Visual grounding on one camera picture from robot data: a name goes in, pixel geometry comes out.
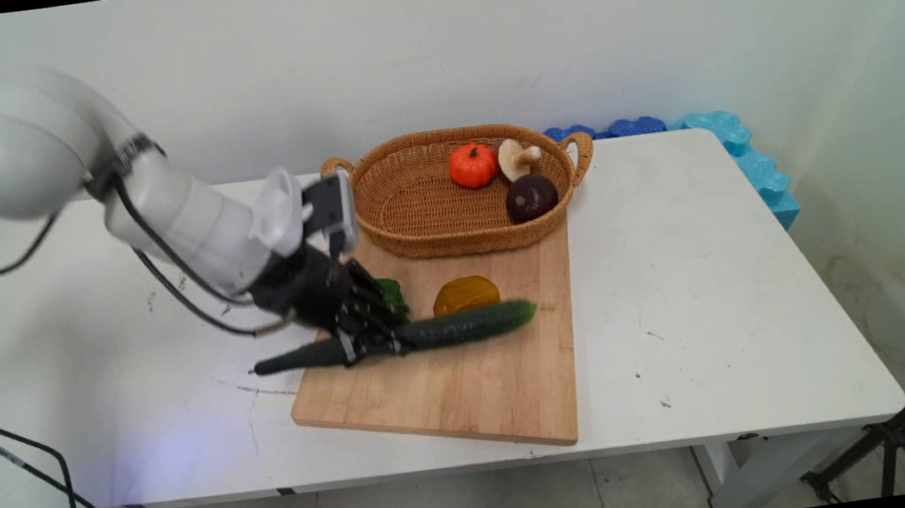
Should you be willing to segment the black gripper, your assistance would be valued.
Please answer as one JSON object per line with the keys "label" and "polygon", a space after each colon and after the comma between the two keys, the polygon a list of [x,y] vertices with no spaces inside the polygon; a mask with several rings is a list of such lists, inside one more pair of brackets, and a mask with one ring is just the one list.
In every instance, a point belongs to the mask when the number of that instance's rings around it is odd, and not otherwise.
{"label": "black gripper", "polygon": [[[350,278],[344,264],[308,243],[289,257],[273,254],[249,286],[249,295],[261,310],[308,328],[333,330],[346,367],[367,356],[413,349],[400,333],[410,323],[400,283],[368,274]],[[339,317],[349,297],[354,315]]]}

